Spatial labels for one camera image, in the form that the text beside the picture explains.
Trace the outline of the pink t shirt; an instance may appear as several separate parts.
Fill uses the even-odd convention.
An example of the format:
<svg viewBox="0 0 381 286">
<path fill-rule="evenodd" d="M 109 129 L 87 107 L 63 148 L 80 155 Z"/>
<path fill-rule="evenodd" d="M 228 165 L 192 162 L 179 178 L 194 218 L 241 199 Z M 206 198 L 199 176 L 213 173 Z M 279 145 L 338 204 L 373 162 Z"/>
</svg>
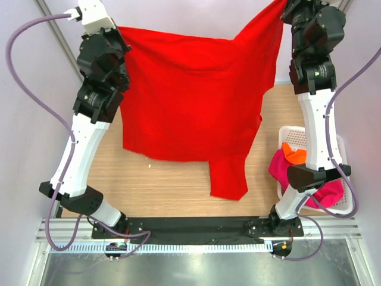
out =
<svg viewBox="0 0 381 286">
<path fill-rule="evenodd" d="M 278 181 L 283 192 L 290 186 L 297 191 L 315 188 L 317 191 L 305 204 L 312 209 L 331 208 L 345 194 L 341 175 L 336 169 L 312 170 L 306 164 L 292 165 L 285 159 L 282 148 L 275 152 L 268 172 Z"/>
</svg>

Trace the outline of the frame post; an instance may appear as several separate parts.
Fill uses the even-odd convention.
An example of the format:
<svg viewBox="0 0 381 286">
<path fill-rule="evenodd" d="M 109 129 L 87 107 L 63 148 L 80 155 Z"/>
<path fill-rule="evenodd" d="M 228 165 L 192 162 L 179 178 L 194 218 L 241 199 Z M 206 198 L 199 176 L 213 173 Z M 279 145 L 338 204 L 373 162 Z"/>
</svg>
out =
<svg viewBox="0 0 381 286">
<path fill-rule="evenodd" d="M 50 8 L 48 7 L 46 1 L 44 0 L 34 0 L 33 1 L 35 5 L 37 6 L 38 10 L 43 16 L 50 16 L 52 15 Z M 65 55 L 66 59 L 68 60 L 71 68 L 73 69 L 75 75 L 79 79 L 80 82 L 82 82 L 83 77 L 79 72 L 76 58 L 72 52 L 72 50 L 69 47 L 68 42 L 66 41 L 61 29 L 57 25 L 57 22 L 55 20 L 48 21 L 48 27 L 50 31 L 52 32 L 55 40 L 57 41 L 57 44 L 61 48 L 63 54 Z"/>
<path fill-rule="evenodd" d="M 337 4 L 337 8 L 341 10 L 344 13 L 347 13 L 349 11 L 349 8 L 351 7 L 354 0 L 339 0 Z"/>
</svg>

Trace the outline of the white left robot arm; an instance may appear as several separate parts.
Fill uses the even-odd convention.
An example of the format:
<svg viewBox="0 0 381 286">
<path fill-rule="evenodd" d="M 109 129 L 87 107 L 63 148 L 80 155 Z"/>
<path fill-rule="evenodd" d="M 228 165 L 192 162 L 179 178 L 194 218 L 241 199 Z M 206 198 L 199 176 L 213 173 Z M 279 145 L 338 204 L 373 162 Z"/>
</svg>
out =
<svg viewBox="0 0 381 286">
<path fill-rule="evenodd" d="M 65 209 L 92 217 L 113 238 L 126 231 L 126 216 L 87 184 L 90 167 L 103 136 L 129 88 L 124 56 L 130 51 L 118 29 L 83 35 L 77 65 L 83 83 L 73 106 L 72 135 L 52 179 L 39 191 Z"/>
</svg>

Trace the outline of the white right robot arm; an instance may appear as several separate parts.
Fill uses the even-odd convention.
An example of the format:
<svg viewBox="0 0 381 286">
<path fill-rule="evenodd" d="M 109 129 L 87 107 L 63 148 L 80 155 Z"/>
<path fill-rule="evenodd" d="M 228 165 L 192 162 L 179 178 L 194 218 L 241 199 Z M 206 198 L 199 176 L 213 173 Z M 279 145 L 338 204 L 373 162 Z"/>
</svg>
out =
<svg viewBox="0 0 381 286">
<path fill-rule="evenodd" d="M 308 197 L 351 174 L 338 150 L 333 108 L 336 70 L 330 57 L 344 38 L 345 14 L 328 1 L 288 1 L 282 20 L 291 26 L 289 75 L 304 117 L 307 158 L 288 168 L 289 186 L 271 208 L 268 229 L 276 236 L 296 226 L 298 210 Z"/>
</svg>

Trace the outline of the right rear frame post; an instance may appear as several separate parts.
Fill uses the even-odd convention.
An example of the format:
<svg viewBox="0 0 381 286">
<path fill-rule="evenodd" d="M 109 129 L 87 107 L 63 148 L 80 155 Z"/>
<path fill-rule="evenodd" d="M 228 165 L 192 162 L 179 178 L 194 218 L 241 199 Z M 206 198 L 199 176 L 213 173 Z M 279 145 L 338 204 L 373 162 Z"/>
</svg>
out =
<svg viewBox="0 0 381 286">
<path fill-rule="evenodd" d="M 354 0 L 339 0 L 337 4 L 337 8 L 341 10 L 344 13 L 347 13 L 349 11 L 349 8 L 351 7 Z"/>
</svg>

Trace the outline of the red t shirt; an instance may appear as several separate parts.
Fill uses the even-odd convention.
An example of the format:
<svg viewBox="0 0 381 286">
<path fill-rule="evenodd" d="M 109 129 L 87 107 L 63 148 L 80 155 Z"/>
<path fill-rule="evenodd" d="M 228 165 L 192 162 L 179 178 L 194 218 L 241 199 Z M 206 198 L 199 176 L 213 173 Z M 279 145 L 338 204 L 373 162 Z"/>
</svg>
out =
<svg viewBox="0 0 381 286">
<path fill-rule="evenodd" d="M 285 1 L 233 39 L 120 27 L 130 88 L 120 106 L 123 148 L 156 160 L 206 161 L 210 194 L 240 200 L 245 162 L 274 86 Z"/>
</svg>

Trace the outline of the left rear frame post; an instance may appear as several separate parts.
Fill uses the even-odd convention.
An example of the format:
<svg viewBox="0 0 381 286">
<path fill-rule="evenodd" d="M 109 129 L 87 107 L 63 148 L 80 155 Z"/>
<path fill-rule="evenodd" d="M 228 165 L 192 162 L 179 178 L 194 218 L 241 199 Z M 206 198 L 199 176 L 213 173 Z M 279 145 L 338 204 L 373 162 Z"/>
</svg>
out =
<svg viewBox="0 0 381 286">
<path fill-rule="evenodd" d="M 33 1 L 35 5 L 37 6 L 38 10 L 43 16 L 50 16 L 52 15 L 50 8 L 48 7 L 46 1 L 44 0 L 34 0 Z M 63 54 L 65 55 L 66 59 L 68 60 L 71 68 L 73 69 L 75 75 L 79 79 L 80 82 L 82 82 L 83 77 L 79 72 L 76 58 L 72 52 L 72 50 L 69 47 L 68 42 L 66 41 L 61 29 L 57 25 L 57 22 L 55 20 L 48 21 L 48 27 L 50 31 L 52 32 L 55 40 L 57 41 L 57 44 L 61 48 Z"/>
</svg>

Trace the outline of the orange t shirt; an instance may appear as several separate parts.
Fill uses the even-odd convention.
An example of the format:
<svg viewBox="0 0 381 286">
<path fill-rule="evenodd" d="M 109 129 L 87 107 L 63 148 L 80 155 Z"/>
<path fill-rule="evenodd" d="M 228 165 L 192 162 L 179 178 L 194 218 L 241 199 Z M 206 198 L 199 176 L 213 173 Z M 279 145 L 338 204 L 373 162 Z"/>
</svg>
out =
<svg viewBox="0 0 381 286">
<path fill-rule="evenodd" d="M 285 159 L 292 165 L 305 164 L 307 151 L 303 149 L 293 150 L 287 142 L 282 143 L 282 151 Z"/>
</svg>

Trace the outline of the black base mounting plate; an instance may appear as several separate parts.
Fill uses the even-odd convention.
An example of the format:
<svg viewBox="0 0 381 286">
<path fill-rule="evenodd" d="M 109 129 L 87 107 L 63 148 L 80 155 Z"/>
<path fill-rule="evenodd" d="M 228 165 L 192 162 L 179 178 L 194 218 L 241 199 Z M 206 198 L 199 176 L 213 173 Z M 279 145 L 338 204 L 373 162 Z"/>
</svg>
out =
<svg viewBox="0 0 381 286">
<path fill-rule="evenodd" d="M 267 217 L 131 217 L 125 234 L 151 233 L 147 243 L 155 245 L 256 244 L 264 238 L 303 237 L 300 218 L 290 223 L 271 222 Z"/>
</svg>

